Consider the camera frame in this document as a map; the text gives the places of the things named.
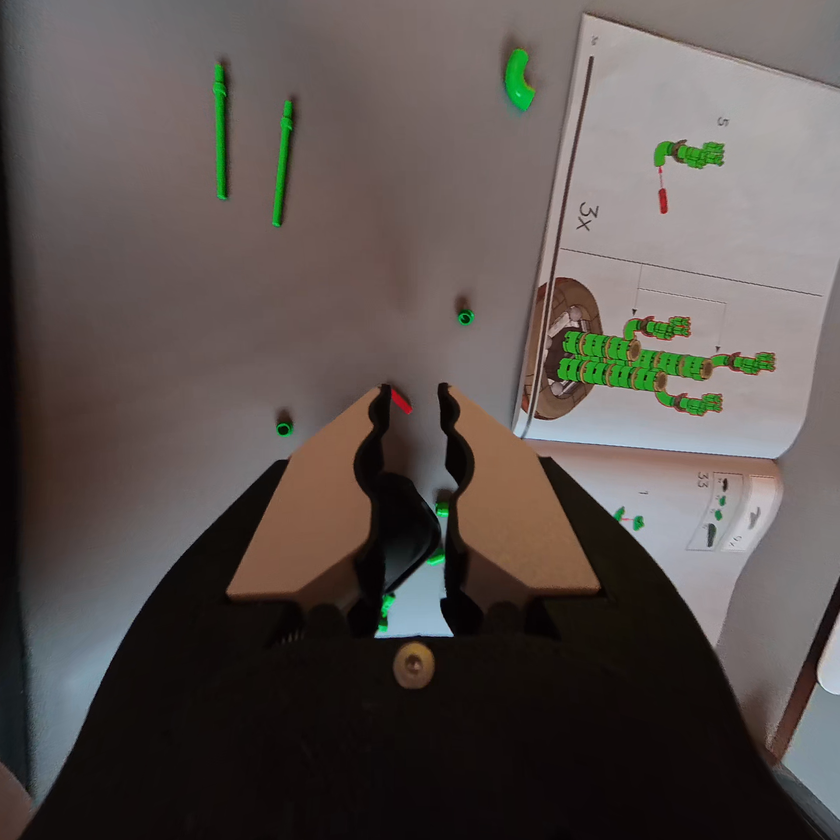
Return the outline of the green lego bar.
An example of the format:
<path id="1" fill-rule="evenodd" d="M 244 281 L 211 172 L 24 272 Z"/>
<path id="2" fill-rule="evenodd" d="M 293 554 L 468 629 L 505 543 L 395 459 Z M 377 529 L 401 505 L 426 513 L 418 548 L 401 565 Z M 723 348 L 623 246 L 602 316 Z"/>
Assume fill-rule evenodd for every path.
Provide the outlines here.
<path id="1" fill-rule="evenodd" d="M 214 66 L 213 80 L 215 114 L 215 181 L 216 195 L 221 201 L 226 201 L 228 199 L 227 97 L 226 69 L 222 62 L 217 62 Z"/>
<path id="2" fill-rule="evenodd" d="M 291 133 L 293 131 L 293 101 L 288 99 L 283 103 L 280 116 L 279 149 L 276 167 L 276 185 L 274 200 L 272 204 L 271 223 L 273 227 L 279 228 L 282 225 L 284 214 L 284 202 L 287 186 L 288 160 L 291 146 Z"/>

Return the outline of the small black cup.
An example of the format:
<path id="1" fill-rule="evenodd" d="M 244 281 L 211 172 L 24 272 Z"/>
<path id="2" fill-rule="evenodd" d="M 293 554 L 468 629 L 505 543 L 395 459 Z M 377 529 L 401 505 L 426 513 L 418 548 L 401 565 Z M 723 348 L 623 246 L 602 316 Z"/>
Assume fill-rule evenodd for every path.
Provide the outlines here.
<path id="1" fill-rule="evenodd" d="M 395 592 L 441 544 L 438 518 L 412 481 L 392 472 L 374 480 L 379 540 L 384 556 L 383 592 Z"/>

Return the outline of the green lego elbow piece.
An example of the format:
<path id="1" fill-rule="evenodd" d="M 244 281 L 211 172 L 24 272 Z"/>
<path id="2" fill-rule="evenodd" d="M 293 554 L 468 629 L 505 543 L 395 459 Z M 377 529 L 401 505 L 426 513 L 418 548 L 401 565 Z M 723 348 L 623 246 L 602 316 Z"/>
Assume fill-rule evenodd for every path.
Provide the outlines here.
<path id="1" fill-rule="evenodd" d="M 503 86 L 510 104 L 520 112 L 530 110 L 536 96 L 536 89 L 528 76 L 530 55 L 521 47 L 513 49 L 507 59 L 503 74 Z"/>

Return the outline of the lego instruction booklet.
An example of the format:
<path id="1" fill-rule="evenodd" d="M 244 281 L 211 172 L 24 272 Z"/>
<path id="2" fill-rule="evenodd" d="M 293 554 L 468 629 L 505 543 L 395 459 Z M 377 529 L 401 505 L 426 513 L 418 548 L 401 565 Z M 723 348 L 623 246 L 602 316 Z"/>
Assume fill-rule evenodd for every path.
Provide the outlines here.
<path id="1" fill-rule="evenodd" d="M 712 644 L 805 420 L 838 139 L 838 87 L 582 18 L 513 429 Z"/>

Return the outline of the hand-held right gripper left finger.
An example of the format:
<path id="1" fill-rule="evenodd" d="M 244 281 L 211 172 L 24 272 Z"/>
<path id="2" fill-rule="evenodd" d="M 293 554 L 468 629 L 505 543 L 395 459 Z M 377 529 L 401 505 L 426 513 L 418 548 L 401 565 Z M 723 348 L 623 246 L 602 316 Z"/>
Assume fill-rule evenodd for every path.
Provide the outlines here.
<path id="1" fill-rule="evenodd" d="M 376 633 L 384 595 L 380 504 L 392 388 L 378 385 L 288 459 L 226 590 L 232 602 L 332 605 L 354 635 Z"/>

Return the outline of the scattered small green lego pieces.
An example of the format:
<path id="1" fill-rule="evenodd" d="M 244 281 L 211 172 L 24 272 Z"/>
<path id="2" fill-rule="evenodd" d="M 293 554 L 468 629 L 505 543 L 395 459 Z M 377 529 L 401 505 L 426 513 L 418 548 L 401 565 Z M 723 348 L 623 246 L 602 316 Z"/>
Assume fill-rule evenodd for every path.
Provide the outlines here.
<path id="1" fill-rule="evenodd" d="M 446 495 L 439 496 L 428 506 L 437 516 L 441 529 L 440 547 L 402 586 L 390 594 L 384 593 L 376 632 L 378 637 L 449 635 L 438 605 L 445 588 L 448 498 Z"/>

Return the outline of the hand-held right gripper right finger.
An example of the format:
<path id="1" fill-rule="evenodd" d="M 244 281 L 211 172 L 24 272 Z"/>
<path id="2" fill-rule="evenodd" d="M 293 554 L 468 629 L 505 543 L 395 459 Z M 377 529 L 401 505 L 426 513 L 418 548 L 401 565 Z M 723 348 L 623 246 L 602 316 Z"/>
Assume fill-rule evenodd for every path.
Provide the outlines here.
<path id="1" fill-rule="evenodd" d="M 453 634 L 476 634 L 496 605 L 602 592 L 535 451 L 454 385 L 437 388 L 446 435 L 444 597 Z"/>

